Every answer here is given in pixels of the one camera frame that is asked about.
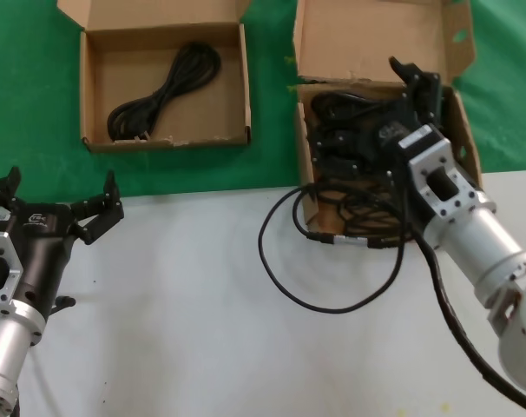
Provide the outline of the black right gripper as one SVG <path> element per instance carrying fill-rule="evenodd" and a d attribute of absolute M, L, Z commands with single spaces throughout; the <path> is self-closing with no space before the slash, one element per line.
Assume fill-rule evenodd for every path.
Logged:
<path fill-rule="evenodd" d="M 425 182 L 437 164 L 427 162 L 442 141 L 442 83 L 438 73 L 389 58 L 404 82 L 402 94 L 384 100 L 372 117 L 372 136 L 360 129 L 312 130 L 312 163 L 321 173 L 372 173 L 376 164 L 397 182 Z"/>

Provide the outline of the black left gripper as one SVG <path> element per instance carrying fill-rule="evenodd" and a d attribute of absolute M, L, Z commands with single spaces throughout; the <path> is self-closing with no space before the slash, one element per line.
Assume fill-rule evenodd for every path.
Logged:
<path fill-rule="evenodd" d="M 101 194 L 70 207 L 18 201 L 20 181 L 16 166 L 0 178 L 0 208 L 16 217 L 16 248 L 23 267 L 14 299 L 49 316 L 75 240 L 90 245 L 122 220 L 121 194 L 112 170 Z"/>

